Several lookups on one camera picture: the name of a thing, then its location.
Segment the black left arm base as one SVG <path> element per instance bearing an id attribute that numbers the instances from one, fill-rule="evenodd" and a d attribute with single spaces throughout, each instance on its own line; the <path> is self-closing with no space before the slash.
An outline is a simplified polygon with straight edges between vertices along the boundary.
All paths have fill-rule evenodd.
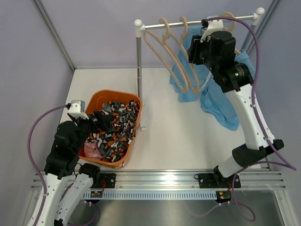
<path id="1" fill-rule="evenodd" d="M 100 173 L 97 176 L 93 176 L 93 183 L 90 188 L 102 189 L 115 188 L 116 174 L 115 173 Z"/>

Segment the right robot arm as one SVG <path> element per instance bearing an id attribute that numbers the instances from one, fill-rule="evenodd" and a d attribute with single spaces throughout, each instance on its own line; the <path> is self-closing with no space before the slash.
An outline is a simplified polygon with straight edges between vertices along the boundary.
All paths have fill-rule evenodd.
<path id="1" fill-rule="evenodd" d="M 247 65 L 235 60 L 235 44 L 230 32 L 216 31 L 208 37 L 193 35 L 187 51 L 190 63 L 204 65 L 212 73 L 233 105 L 245 137 L 245 143 L 214 168 L 213 182 L 218 187 L 227 187 L 239 170 L 284 147 L 283 140 L 268 132 L 265 120 L 260 119 L 262 112 L 252 95 L 254 80 Z"/>

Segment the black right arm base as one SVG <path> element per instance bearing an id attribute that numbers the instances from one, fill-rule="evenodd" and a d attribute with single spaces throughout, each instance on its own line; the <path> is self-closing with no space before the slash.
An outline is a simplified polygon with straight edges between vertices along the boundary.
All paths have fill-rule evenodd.
<path id="1" fill-rule="evenodd" d="M 195 174 L 194 178 L 198 181 L 199 188 L 241 188 L 239 176 L 224 178 L 215 173 L 199 173 Z"/>

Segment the orange camouflage shorts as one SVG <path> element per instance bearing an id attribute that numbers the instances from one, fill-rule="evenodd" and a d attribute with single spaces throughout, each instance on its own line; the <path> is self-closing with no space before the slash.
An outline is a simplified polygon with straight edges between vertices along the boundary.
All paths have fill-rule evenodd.
<path id="1" fill-rule="evenodd" d="M 97 142 L 99 151 L 103 156 L 100 161 L 113 163 L 125 157 L 129 145 L 135 138 L 139 110 L 140 105 L 135 99 L 131 99 L 126 104 L 116 101 L 108 101 L 103 104 L 99 111 L 113 116 L 111 128 L 108 131 L 99 129 L 98 133 L 91 133 L 86 140 L 86 142 Z M 94 114 L 91 116 L 97 126 L 97 119 Z"/>

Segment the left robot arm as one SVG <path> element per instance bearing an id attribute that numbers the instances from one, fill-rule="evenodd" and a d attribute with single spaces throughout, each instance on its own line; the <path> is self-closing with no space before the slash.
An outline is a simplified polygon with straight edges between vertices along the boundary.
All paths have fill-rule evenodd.
<path id="1" fill-rule="evenodd" d="M 72 212 L 89 188 L 103 181 L 100 168 L 85 163 L 74 184 L 66 191 L 79 161 L 79 151 L 91 132 L 97 130 L 92 116 L 68 111 L 69 121 L 60 123 L 43 171 L 36 169 L 42 190 L 29 226 L 66 226 Z"/>

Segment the pink shark print shorts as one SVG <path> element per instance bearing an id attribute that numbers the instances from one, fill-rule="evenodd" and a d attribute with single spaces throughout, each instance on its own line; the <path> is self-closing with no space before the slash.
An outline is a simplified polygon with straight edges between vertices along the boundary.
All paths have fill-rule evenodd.
<path id="1" fill-rule="evenodd" d="M 97 142 L 86 142 L 84 144 L 84 155 L 85 157 L 90 159 L 103 159 L 103 156 L 101 155 L 97 146 Z"/>

